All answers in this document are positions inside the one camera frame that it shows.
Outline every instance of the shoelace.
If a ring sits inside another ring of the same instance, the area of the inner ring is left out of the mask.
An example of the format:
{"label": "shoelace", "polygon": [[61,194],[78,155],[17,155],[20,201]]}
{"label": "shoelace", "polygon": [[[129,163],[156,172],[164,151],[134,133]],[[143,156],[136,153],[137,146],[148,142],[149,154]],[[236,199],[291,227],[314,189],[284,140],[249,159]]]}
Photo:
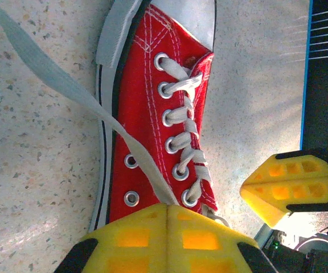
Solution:
{"label": "shoelace", "polygon": [[167,74],[176,78],[176,83],[161,83],[158,87],[159,92],[164,98],[171,98],[171,96],[177,92],[184,90],[188,96],[184,96],[184,106],[166,110],[163,114],[163,124],[167,127],[173,124],[184,123],[185,132],[171,137],[166,141],[166,150],[170,154],[174,154],[183,149],[181,154],[181,161],[175,165],[173,169],[173,176],[177,180],[184,180],[189,175],[188,163],[193,160],[194,163],[202,165],[195,165],[195,172],[197,180],[191,188],[183,192],[182,201],[185,206],[193,207],[197,204],[198,199],[202,195],[200,182],[201,179],[212,182],[209,170],[207,168],[207,161],[204,157],[204,152],[191,147],[191,133],[193,133],[197,139],[199,134],[197,125],[194,122],[194,98],[195,88],[202,83],[202,73],[197,76],[190,77],[191,71],[185,67],[180,66],[176,61],[170,59],[166,54],[159,53],[154,58],[154,64],[159,70],[163,70]]}
{"label": "shoelace", "polygon": [[[50,59],[42,50],[41,48],[30,38],[30,36],[27,34],[25,30],[23,30],[18,23],[13,21],[9,15],[0,8],[0,25],[2,26],[3,30],[5,31],[5,34],[10,41],[11,45],[16,50],[16,53],[19,55],[21,60],[30,68],[30,70],[47,86],[49,86],[51,89],[54,89],[61,95],[69,98],[70,100],[75,101],[82,107],[86,108],[88,111],[90,111],[92,114],[94,114],[97,118],[100,120],[106,122],[108,125],[110,125],[116,132],[118,132],[122,138],[124,139],[127,147],[129,148],[130,152],[134,156],[136,162],[140,166],[143,173],[148,178],[153,191],[158,198],[159,202],[166,203],[166,204],[174,204],[179,205],[177,199],[175,198],[172,190],[168,186],[167,182],[163,178],[162,174],[160,173],[157,165],[154,162],[154,159],[151,157],[149,152],[146,150],[146,148],[138,142],[136,139],[134,139],[130,134],[126,132],[126,130],[122,127],[122,125],[114,119],[106,110],[103,109],[103,107],[97,102],[97,100],[90,94],[89,91],[87,91],[83,86],[81,86],[76,80],[74,80],[69,74],[67,74],[65,71],[61,69],[52,59]],[[180,81],[189,80],[188,74],[186,71],[181,67],[183,71],[180,71],[178,68],[178,64],[174,65],[172,61],[163,59],[163,63],[161,64],[164,67],[166,67],[166,71],[168,74],[174,77],[178,77]],[[188,95],[190,98],[194,96],[193,87],[189,84],[190,81],[185,84],[186,90],[188,92]],[[168,86],[168,89],[166,89],[166,93],[170,94],[170,92],[174,93],[176,88],[182,88],[180,90],[183,90],[183,87],[179,87],[180,83],[177,83],[178,85],[175,86],[171,85]],[[175,122],[176,118],[179,118],[179,120],[184,119],[184,115],[177,112],[173,112],[171,117],[169,117],[170,122]],[[191,122],[186,122],[185,119],[184,122],[188,128],[186,128],[188,133],[193,130],[193,126]],[[180,140],[185,140],[187,137],[177,137],[178,143],[173,143],[173,146],[176,148],[181,147]],[[181,156],[181,165],[178,166],[178,170],[182,171],[183,168],[185,169],[186,161],[188,158],[192,157],[194,159],[194,162],[201,163],[202,158],[204,156],[201,154],[201,151],[199,150],[191,150],[191,147],[188,147],[188,145],[184,146],[184,150],[182,152]],[[198,177],[205,177],[206,174],[203,171],[203,168],[196,168],[196,173]],[[189,197],[196,199],[198,196],[198,185],[199,182],[196,181],[196,183],[191,187],[190,191],[191,193],[188,194]],[[228,225],[225,220],[222,218],[215,216],[213,212],[209,208],[204,208],[202,210],[202,214],[205,216],[208,216],[212,219],[221,219],[221,221]]]}

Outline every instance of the white strap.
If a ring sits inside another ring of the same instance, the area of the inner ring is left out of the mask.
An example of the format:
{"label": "white strap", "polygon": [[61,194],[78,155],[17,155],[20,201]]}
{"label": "white strap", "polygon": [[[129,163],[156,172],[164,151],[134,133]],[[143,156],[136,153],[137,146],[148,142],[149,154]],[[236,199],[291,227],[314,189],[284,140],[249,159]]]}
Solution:
{"label": "white strap", "polygon": [[43,83],[85,107],[123,137],[131,154],[149,179],[158,200],[163,203],[178,205],[172,190],[145,147],[129,135],[83,86],[55,64],[2,9],[0,9],[0,25],[22,61]]}

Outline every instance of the shoe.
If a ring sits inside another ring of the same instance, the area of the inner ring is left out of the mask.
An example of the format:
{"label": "shoe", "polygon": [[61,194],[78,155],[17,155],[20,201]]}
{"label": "shoe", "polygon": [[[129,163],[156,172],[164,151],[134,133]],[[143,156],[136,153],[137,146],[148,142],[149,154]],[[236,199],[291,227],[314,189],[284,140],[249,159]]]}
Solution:
{"label": "shoe", "polygon": [[[97,50],[97,100],[153,157],[179,204],[217,210],[199,146],[214,57],[215,1],[115,1]],[[90,231],[158,203],[125,141],[100,122]]]}

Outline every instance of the red canvas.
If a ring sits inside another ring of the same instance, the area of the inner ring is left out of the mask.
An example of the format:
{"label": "red canvas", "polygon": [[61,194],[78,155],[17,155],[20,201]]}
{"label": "red canvas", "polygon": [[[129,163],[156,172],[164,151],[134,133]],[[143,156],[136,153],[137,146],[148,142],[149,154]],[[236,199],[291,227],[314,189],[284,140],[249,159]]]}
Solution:
{"label": "red canvas", "polygon": [[[194,163],[190,161],[188,164],[190,174],[186,180],[177,181],[173,178],[172,168],[179,163],[181,151],[168,154],[165,150],[165,141],[184,132],[185,127],[183,123],[165,127],[162,123],[162,114],[167,109],[183,106],[186,92],[175,92],[167,100],[159,95],[157,88],[160,82],[178,81],[154,66],[154,57],[160,52],[167,54],[181,66],[192,69],[191,77],[203,73],[202,83],[196,88],[194,99],[194,121],[199,132],[214,54],[198,43],[179,24],[150,5],[137,28],[122,74],[117,119],[127,132],[150,152],[179,204],[183,205],[183,191],[189,189],[196,181]],[[200,148],[194,135],[192,147]],[[129,153],[125,142],[117,135],[114,145],[110,222],[158,203],[150,183],[140,168],[126,167],[124,159]],[[205,204],[217,210],[209,182],[202,180],[201,188],[202,196],[199,202],[190,209],[200,213],[201,204]],[[123,197],[128,191],[135,191],[140,197],[139,203],[134,207],[124,203]]]}

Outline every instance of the shoe eyelet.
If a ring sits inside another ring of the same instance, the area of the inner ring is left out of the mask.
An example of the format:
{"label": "shoe eyelet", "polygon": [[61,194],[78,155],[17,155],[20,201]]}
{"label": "shoe eyelet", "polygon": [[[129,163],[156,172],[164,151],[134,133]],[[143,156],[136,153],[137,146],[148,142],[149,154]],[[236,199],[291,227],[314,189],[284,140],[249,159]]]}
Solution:
{"label": "shoe eyelet", "polygon": [[186,206],[187,208],[193,208],[197,203],[198,203],[198,200],[195,200],[193,202],[189,202],[187,200],[187,194],[189,193],[189,189],[185,190],[183,193],[182,193],[182,203],[184,206]]}
{"label": "shoe eyelet", "polygon": [[157,70],[164,71],[164,68],[162,68],[159,63],[161,58],[169,58],[169,57],[163,52],[156,54],[156,56],[154,57],[154,66],[156,67]]}
{"label": "shoe eyelet", "polygon": [[124,162],[125,162],[126,167],[128,167],[130,169],[135,169],[138,166],[138,164],[132,154],[128,154],[127,156],[125,156]]}
{"label": "shoe eyelet", "polygon": [[186,167],[186,170],[184,171],[183,174],[178,173],[178,166],[179,164],[176,164],[171,172],[171,174],[173,175],[173,177],[178,180],[178,181],[183,181],[186,180],[189,177],[189,169],[188,167]]}
{"label": "shoe eyelet", "polygon": [[171,154],[171,155],[173,155],[173,154],[175,154],[176,152],[178,152],[178,150],[175,150],[175,149],[173,149],[173,148],[170,147],[170,144],[171,144],[171,142],[173,141],[173,139],[174,139],[174,137],[171,136],[171,137],[168,138],[168,139],[166,140],[166,142],[165,142],[165,150],[166,150],[166,152],[167,152],[168,154]]}
{"label": "shoe eyelet", "polygon": [[139,204],[139,194],[135,191],[128,191],[125,193],[124,202],[127,206],[134,207]]}
{"label": "shoe eyelet", "polygon": [[171,110],[165,110],[162,116],[162,122],[165,127],[171,127],[173,124],[169,124],[166,116],[171,112]]}
{"label": "shoe eyelet", "polygon": [[159,95],[164,98],[164,99],[169,99],[173,96],[173,94],[165,94],[163,88],[167,85],[168,83],[166,81],[162,81],[159,85],[158,85],[158,92]]}

